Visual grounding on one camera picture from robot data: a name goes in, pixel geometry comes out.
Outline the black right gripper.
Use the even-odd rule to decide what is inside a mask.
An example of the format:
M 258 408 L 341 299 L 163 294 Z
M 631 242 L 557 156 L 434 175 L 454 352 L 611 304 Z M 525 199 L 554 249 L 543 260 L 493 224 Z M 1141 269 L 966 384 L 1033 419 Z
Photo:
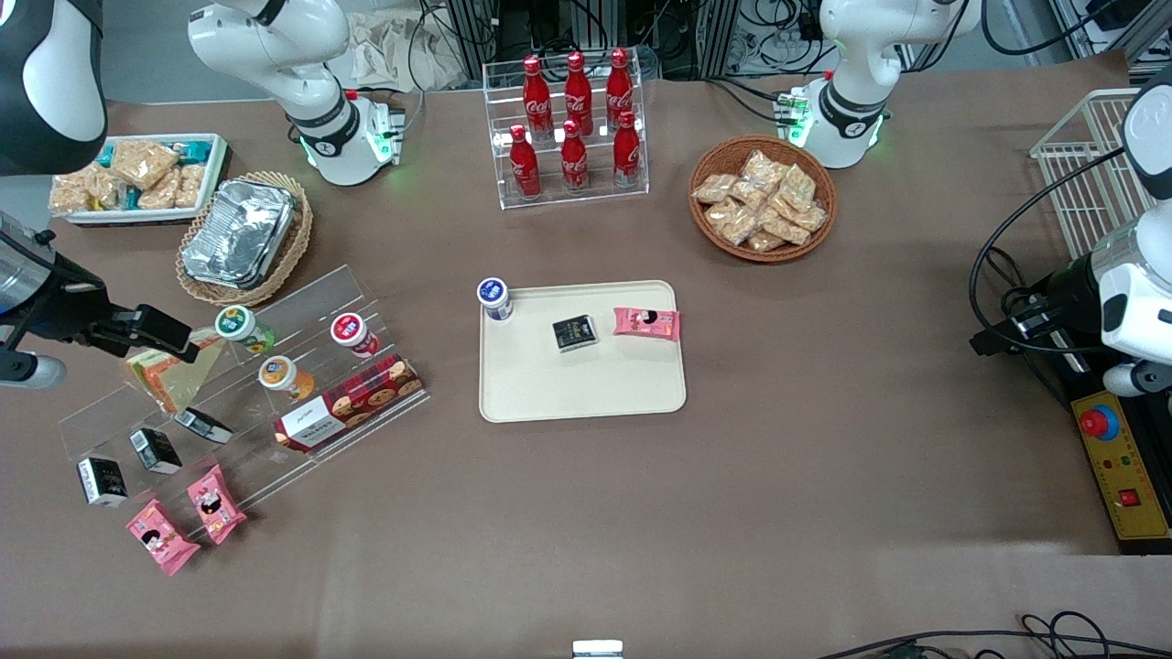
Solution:
M 128 312 L 110 303 L 104 281 L 70 259 L 45 257 L 23 243 L 18 246 L 18 340 L 34 335 L 127 356 L 131 341 L 122 320 Z M 127 364 L 195 364 L 200 346 L 190 335 L 179 319 L 138 306 L 132 312 L 132 338 L 152 349 L 135 351 Z

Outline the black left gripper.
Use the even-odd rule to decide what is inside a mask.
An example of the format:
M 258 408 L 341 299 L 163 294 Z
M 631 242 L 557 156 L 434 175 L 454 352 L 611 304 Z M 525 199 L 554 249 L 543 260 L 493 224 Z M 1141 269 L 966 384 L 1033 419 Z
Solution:
M 1068 335 L 1074 344 L 1101 341 L 1101 285 L 1091 257 L 1071 260 L 1044 279 L 1044 295 L 1010 295 L 1009 325 L 980 330 L 970 337 L 979 356 L 1026 354 L 1036 349 L 1029 335 Z

